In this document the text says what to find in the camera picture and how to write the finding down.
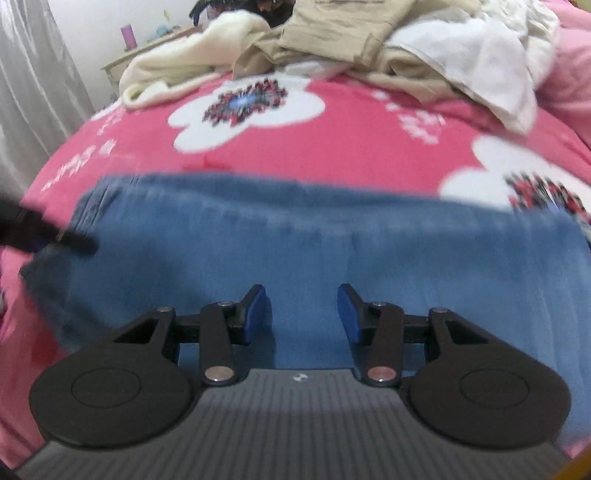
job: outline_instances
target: denim fabric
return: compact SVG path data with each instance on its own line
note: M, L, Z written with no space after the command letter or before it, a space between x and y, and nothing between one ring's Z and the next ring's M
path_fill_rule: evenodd
M272 325L248 348L252 366L351 367L336 304L348 282L410 314L450 308L554 368L573 394L564 438L591 432L591 263L567 216L154 175L103 179L72 224L97 238L94 257L48 248L22 271L68 348L149 309L198 312L261 283Z

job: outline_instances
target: pink bedsheet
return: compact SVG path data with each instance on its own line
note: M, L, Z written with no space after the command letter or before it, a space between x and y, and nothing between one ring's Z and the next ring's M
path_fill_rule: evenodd
M502 129L494 117L465 102L421 109L405 95L347 77L270 78L285 89L281 105L250 115L239 109L243 100L236 102L240 89L261 79L218 80L146 112L114 105L55 154L25 202L66 223L80 195L105 175L219 170L509 207L504 177L535 172L562 181L591 206L591 152L544 111L531 135L513 139L519 145L495 136ZM212 112L229 120L214 126ZM232 113L243 121L231 126ZM3 259L8 313L0 327L0 458L11 466L42 445L28 392L37 375L62 356L23 292L18 271L26 260L14 251Z

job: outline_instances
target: curtain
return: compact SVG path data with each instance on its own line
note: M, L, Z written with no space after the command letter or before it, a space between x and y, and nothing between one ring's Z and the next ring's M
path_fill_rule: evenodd
M0 194L20 198L92 113L47 0L0 0Z

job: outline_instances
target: white wall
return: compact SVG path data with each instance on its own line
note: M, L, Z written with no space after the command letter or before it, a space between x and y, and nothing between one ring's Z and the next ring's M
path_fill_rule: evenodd
M121 27L131 24L138 45L166 25L191 26L196 0L49 0L64 41L96 109L111 102L113 89L101 68L123 55Z

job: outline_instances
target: gray platform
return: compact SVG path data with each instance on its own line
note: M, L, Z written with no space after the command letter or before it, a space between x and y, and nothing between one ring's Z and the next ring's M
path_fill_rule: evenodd
M550 480L550 444L481 452L415 420L394 390L348 370L251 371L207 390L175 429L144 445L85 452L49 443L23 480Z

